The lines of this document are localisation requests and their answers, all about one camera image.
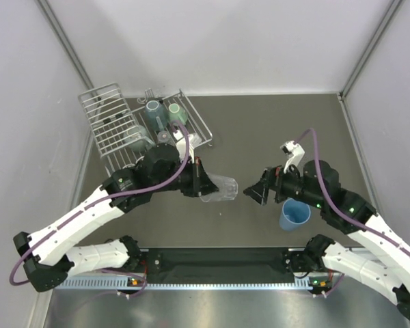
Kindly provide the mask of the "clear glass tumbler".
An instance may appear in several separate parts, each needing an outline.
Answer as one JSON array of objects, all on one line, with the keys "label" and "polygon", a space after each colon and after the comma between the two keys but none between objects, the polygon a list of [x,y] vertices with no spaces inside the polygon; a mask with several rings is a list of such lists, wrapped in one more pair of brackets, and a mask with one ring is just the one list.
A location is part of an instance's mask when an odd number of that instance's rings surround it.
[{"label": "clear glass tumbler", "polygon": [[232,201],[238,195],[238,183],[235,179],[220,176],[216,174],[209,174],[210,180],[218,187],[217,192],[213,192],[209,195],[202,195],[200,197],[203,202],[222,202]]}]

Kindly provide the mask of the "clear wine glass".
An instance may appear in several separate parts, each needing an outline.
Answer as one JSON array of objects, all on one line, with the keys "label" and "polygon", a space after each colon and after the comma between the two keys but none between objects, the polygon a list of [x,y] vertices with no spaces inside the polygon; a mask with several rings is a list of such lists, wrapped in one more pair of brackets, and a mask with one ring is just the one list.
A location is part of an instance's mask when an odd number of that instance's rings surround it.
[{"label": "clear wine glass", "polygon": [[160,131],[157,134],[157,141],[159,144],[168,144],[175,146],[176,142],[174,141],[172,135],[168,131]]}]

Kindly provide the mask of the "green teal mug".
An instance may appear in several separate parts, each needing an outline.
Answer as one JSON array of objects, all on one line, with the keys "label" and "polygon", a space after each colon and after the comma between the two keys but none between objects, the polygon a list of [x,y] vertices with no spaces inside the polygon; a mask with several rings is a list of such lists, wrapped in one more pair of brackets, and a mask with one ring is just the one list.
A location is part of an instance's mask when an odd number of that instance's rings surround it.
[{"label": "green teal mug", "polygon": [[175,121],[179,121],[184,126],[186,125],[188,121],[188,113],[184,107],[180,106],[177,103],[172,103],[169,105],[168,111],[169,111],[169,121],[171,123]]}]

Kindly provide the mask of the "blue-grey ceramic mug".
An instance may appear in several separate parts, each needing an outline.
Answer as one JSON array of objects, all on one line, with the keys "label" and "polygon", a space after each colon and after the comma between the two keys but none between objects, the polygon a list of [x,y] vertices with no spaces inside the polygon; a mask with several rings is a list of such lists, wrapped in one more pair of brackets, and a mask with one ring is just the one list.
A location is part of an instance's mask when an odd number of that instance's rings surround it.
[{"label": "blue-grey ceramic mug", "polygon": [[166,129],[168,120],[165,114],[165,109],[159,101],[148,101],[145,106],[145,113],[152,130],[160,132]]}]

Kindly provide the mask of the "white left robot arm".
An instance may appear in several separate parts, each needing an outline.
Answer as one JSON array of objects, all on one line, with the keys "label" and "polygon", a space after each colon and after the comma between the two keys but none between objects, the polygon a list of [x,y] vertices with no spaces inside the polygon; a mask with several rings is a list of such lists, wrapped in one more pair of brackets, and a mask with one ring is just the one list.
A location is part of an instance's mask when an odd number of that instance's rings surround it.
[{"label": "white left robot arm", "polygon": [[106,223],[147,204],[158,192],[179,191],[200,197],[219,191],[198,156],[180,156],[175,146],[160,143],[149,149],[132,167],[112,173],[76,208],[37,232],[20,232],[14,245],[37,292],[54,289],[68,278],[111,269],[133,272],[142,262],[137,241],[130,236],[104,244],[79,243]]}]

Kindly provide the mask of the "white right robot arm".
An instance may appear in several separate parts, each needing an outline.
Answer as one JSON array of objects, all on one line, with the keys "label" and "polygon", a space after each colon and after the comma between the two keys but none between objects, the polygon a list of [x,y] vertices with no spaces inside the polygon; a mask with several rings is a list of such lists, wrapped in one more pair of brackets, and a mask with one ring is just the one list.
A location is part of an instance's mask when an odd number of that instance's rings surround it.
[{"label": "white right robot arm", "polygon": [[305,263],[313,271],[338,271],[370,287],[392,302],[410,321],[410,245],[391,229],[377,209],[361,195],[343,188],[339,173],[325,161],[266,168],[260,180],[243,193],[265,205],[294,199],[317,208],[327,225],[341,231],[377,257],[373,263],[321,234],[305,247]]}]

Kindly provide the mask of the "blue plastic cup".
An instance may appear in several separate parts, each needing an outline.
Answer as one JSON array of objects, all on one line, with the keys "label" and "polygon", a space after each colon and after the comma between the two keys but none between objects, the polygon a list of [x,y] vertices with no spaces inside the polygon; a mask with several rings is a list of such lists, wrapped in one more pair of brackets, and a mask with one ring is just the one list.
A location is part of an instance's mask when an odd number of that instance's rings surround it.
[{"label": "blue plastic cup", "polygon": [[284,231],[291,232],[306,224],[310,217],[309,205],[294,199],[287,199],[282,205],[279,225]]}]

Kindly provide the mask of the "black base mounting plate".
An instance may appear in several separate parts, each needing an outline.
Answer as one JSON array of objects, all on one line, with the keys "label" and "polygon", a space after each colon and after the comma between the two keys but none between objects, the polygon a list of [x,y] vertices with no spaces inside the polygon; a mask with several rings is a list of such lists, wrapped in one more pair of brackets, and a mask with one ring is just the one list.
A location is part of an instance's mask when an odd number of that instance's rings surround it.
[{"label": "black base mounting plate", "polygon": [[145,273],[150,283],[205,284],[290,282],[329,271],[312,254],[286,247],[149,248],[135,264],[105,270]]}]

